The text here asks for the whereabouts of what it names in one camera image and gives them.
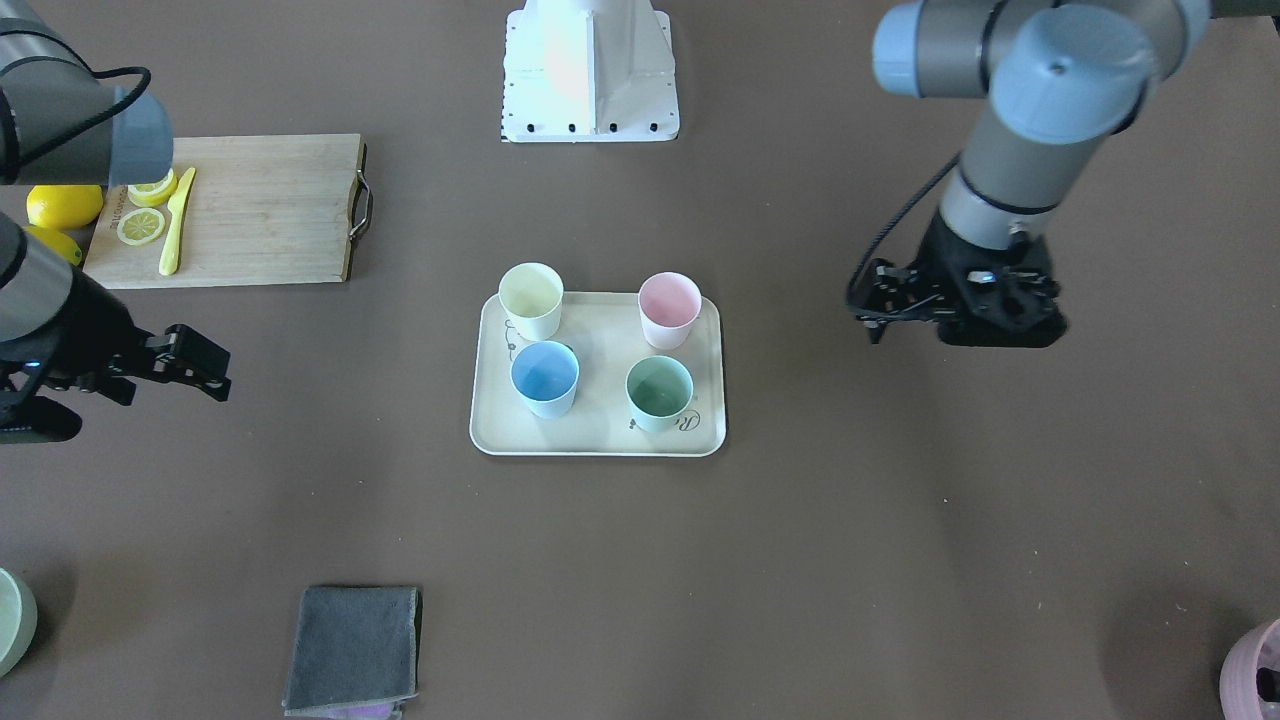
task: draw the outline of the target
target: cutting board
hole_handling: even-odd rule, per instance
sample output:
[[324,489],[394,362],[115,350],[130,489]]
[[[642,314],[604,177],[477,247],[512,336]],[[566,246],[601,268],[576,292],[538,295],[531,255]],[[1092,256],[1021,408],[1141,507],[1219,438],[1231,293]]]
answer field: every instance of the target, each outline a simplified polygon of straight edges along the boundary
[[136,209],[124,187],[106,193],[84,272],[110,290],[346,281],[362,161],[358,135],[175,138],[174,173],[196,168],[178,272],[157,270],[163,234],[141,247],[115,236]]

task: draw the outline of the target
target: metal handle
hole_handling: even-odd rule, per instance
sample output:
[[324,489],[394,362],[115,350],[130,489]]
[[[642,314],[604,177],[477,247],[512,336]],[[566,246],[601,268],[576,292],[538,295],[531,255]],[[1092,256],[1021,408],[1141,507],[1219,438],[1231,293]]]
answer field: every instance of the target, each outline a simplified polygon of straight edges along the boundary
[[[360,168],[356,170],[356,183],[360,186],[356,190],[356,197],[351,201],[351,231],[347,233],[347,238],[352,245],[357,245],[360,238],[365,236],[369,229],[369,223],[374,219],[374,191],[369,187],[369,181],[365,179],[365,170]],[[356,205],[360,204],[360,199],[365,199],[364,213],[360,220],[356,220]]]

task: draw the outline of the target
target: pink container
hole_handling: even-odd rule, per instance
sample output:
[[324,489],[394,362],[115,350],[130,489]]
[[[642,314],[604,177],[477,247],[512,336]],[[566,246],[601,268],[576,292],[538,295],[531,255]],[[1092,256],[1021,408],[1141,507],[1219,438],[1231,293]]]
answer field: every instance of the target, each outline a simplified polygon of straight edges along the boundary
[[1258,697],[1260,667],[1280,669],[1280,620],[1258,625],[1240,638],[1226,655],[1219,676],[1219,696],[1226,720],[1271,720],[1280,717],[1280,703]]
[[703,311],[703,293],[680,273],[658,273],[640,286],[640,327],[658,350],[675,350]]

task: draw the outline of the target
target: knife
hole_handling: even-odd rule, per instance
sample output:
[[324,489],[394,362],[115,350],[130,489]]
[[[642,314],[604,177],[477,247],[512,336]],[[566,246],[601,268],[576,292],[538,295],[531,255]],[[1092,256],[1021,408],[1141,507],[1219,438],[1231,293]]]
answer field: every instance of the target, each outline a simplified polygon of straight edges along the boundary
[[196,179],[196,168],[187,168],[178,181],[178,190],[169,197],[169,234],[164,238],[160,251],[160,274],[172,275],[178,270],[178,255],[182,252],[182,218],[187,213],[187,195],[191,182]]

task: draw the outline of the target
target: white tray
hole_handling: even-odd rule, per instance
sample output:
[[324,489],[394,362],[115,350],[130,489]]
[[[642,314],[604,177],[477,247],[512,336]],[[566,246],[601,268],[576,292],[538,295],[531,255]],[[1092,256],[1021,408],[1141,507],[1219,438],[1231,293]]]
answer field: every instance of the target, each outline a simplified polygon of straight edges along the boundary
[[[703,299],[689,340],[654,350],[640,332],[634,292],[566,292],[561,327],[552,338],[573,348],[581,364],[577,397],[563,418],[543,420],[511,386],[511,361],[529,341],[520,337],[494,295],[480,311],[471,442],[489,455],[616,455],[704,457],[724,442],[724,365],[719,310]],[[694,402],[676,427],[646,433],[631,421],[626,377],[637,360],[671,355],[694,375]]]

